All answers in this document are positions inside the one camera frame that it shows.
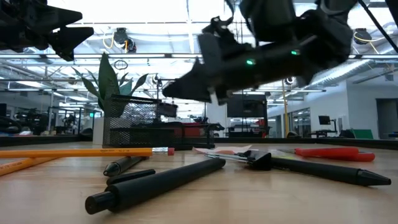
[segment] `black mesh desk organizer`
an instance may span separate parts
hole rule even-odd
[[[105,147],[174,147],[176,150],[214,147],[211,124],[161,123],[160,116],[165,110],[160,100],[112,95],[105,104]]]

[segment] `doorway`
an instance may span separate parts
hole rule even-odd
[[[398,131],[398,99],[376,99],[377,127],[380,139],[391,139],[388,134]]]
[[[282,138],[282,118],[280,117],[280,115],[275,117],[275,131],[276,137]]]

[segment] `robotic arm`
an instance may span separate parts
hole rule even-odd
[[[47,0],[0,0],[0,50],[21,53],[27,47],[45,50],[51,45],[70,62],[73,49],[94,34],[92,27],[66,27],[82,17],[80,12],[48,6]]]
[[[198,36],[204,63],[197,60],[163,94],[210,102],[216,93],[223,104],[235,91],[284,78],[308,85],[314,74],[348,59],[353,31],[347,18],[357,2],[318,0],[316,10],[297,17],[292,0],[242,0],[239,7],[249,30],[258,41],[271,43],[256,48],[239,44],[227,29],[233,18],[212,18]]]

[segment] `table surface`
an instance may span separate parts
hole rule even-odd
[[[219,144],[218,146],[245,146]],[[252,149],[323,147],[304,144],[254,144]],[[0,147],[17,149],[78,149],[88,142]],[[223,169],[121,213],[89,215],[84,203],[102,192],[106,164],[115,157],[56,159],[0,177],[0,223],[397,223],[398,151],[376,153],[374,162],[311,159],[359,167],[392,179],[390,186],[361,187],[282,170],[251,171],[227,162]],[[157,172],[203,161],[191,151],[152,157],[131,172]],[[10,160],[0,160],[0,164]]]

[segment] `computer monitor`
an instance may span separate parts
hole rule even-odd
[[[227,101],[228,118],[263,118],[265,95],[233,95]]]
[[[329,116],[319,116],[319,124],[320,125],[330,125],[330,117]]]
[[[7,104],[0,103],[0,116],[7,116]]]

